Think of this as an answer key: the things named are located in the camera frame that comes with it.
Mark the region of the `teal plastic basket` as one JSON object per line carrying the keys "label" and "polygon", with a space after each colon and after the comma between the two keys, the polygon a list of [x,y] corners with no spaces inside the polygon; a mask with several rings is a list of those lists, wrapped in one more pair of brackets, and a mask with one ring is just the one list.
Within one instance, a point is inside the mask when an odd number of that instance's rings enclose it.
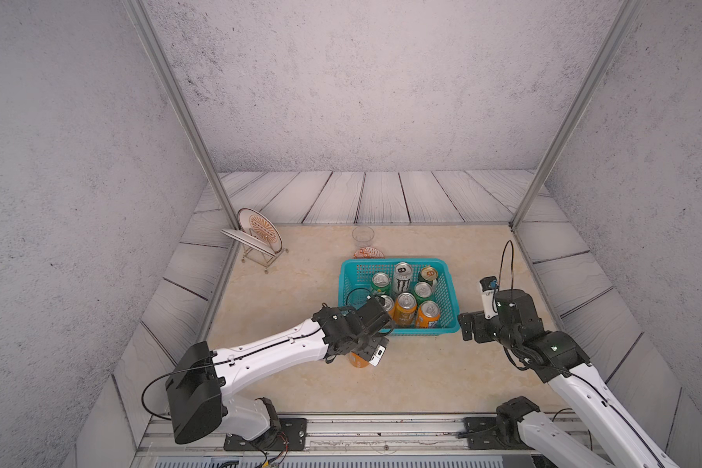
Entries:
{"label": "teal plastic basket", "polygon": [[400,262],[406,262],[413,267],[413,282],[425,266],[434,267],[438,274],[438,284],[434,290],[433,300],[438,304],[441,316],[437,327],[433,329],[417,329],[416,327],[399,328],[391,334],[392,337],[434,337],[459,331],[457,316],[460,308],[454,290],[454,282],[448,265],[442,259],[433,257],[390,257],[390,259],[347,259],[339,272],[339,293],[337,302],[340,306],[360,308],[372,294],[372,277],[376,273],[385,273],[393,279],[394,267]]}

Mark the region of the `white monster energy can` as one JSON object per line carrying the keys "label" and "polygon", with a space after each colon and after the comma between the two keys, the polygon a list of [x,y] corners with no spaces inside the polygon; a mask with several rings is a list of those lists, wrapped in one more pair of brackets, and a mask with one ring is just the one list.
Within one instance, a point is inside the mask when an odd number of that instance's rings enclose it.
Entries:
{"label": "white monster energy can", "polygon": [[405,261],[395,265],[393,270],[393,278],[391,283],[391,292],[394,298],[397,298],[404,292],[409,292],[411,281],[413,280],[413,267]]}

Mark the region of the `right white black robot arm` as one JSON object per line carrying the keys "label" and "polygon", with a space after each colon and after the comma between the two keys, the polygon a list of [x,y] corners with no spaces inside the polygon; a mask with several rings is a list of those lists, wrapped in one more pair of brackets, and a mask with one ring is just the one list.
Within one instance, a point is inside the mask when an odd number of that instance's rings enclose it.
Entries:
{"label": "right white black robot arm", "polygon": [[575,440],[526,397],[500,405],[491,427],[461,433],[471,448],[531,448],[556,467],[675,466],[608,389],[576,341],[544,328],[527,292],[489,290],[482,300],[484,311],[458,317],[463,339],[500,344],[516,369],[534,372],[569,405],[606,453],[599,456]]}

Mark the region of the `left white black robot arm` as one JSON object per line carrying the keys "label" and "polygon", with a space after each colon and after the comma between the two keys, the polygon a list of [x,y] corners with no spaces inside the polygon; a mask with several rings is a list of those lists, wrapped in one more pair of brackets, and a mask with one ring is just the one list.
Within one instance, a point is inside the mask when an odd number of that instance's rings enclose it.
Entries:
{"label": "left white black robot arm", "polygon": [[240,391],[294,366],[348,354],[375,366],[393,327],[381,301],[370,298],[360,308],[323,305],[298,325],[241,346],[192,345],[165,382],[175,443],[191,444],[223,429],[255,450],[270,450],[284,433],[275,406]]}

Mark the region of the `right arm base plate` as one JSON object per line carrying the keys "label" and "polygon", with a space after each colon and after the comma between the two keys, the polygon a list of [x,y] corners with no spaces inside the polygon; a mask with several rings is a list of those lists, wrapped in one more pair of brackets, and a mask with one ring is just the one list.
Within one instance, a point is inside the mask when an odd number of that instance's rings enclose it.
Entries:
{"label": "right arm base plate", "polygon": [[466,417],[465,429],[456,438],[469,450],[529,450],[519,435],[518,423],[505,417]]}

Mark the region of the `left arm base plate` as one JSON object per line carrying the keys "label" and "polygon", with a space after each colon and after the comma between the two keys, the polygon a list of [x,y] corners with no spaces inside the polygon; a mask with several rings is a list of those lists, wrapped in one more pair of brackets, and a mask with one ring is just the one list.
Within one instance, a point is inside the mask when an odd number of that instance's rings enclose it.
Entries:
{"label": "left arm base plate", "polygon": [[226,452],[303,452],[306,436],[306,418],[281,417],[277,428],[270,428],[254,441],[227,434],[223,449]]}

